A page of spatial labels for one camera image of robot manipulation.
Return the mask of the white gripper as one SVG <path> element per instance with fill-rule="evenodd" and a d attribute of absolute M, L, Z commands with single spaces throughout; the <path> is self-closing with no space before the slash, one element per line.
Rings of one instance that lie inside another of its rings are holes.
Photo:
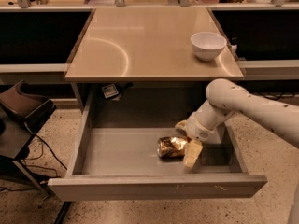
<path fill-rule="evenodd" d="M 175 125 L 175 129 L 184 136 L 187 135 L 193 139 L 185 146 L 183 159 L 184 166 L 192 169 L 203 149 L 200 141 L 206 141 L 213 134 L 215 121 L 203 112 L 193 112 L 187 118 L 187 121 L 182 120 L 178 122 Z"/>

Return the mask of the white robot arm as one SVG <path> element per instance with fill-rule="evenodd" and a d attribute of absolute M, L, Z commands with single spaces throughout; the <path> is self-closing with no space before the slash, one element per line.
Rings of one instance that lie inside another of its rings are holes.
<path fill-rule="evenodd" d="M 254 121 L 276 137 L 267 140 L 254 133 L 248 134 L 252 141 L 267 144 L 266 148 L 253 146 L 262 163 L 272 164 L 272 171 L 278 178 L 289 178 L 289 158 L 299 159 L 298 105 L 256 96 L 229 80 L 215 79 L 206 87 L 206 100 L 203 104 L 187 119 L 177 123 L 176 127 L 187 134 L 192 144 L 199 145 L 208 140 L 218 126 L 235 113 Z"/>

